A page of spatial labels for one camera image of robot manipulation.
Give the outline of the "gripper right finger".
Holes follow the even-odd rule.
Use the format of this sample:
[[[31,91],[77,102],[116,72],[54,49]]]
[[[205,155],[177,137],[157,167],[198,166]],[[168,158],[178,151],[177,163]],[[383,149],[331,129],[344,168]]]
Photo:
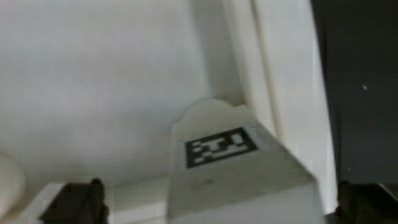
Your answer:
[[[381,184],[340,183],[337,213],[340,224],[398,224],[398,198]]]

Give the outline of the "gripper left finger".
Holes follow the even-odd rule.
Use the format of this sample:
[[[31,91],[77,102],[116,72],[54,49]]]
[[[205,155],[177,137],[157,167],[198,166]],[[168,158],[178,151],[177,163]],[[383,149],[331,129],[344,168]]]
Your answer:
[[[47,187],[15,224],[109,224],[106,186],[100,179]]]

